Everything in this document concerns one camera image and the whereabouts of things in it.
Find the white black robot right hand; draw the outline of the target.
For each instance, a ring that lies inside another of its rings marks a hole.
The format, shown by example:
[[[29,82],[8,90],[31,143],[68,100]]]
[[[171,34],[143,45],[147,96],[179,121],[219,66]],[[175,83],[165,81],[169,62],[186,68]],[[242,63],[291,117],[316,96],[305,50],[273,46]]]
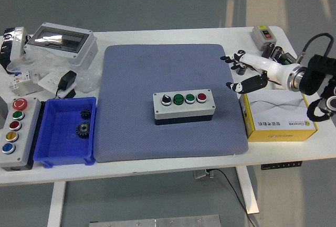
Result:
[[[266,87],[269,81],[281,85],[287,90],[291,89],[291,72],[294,67],[290,65],[282,65],[270,59],[243,53],[242,51],[232,56],[222,56],[220,59],[226,63],[231,63],[232,70],[248,68],[258,73],[239,83],[227,82],[226,86],[236,93],[246,94],[260,90]]]

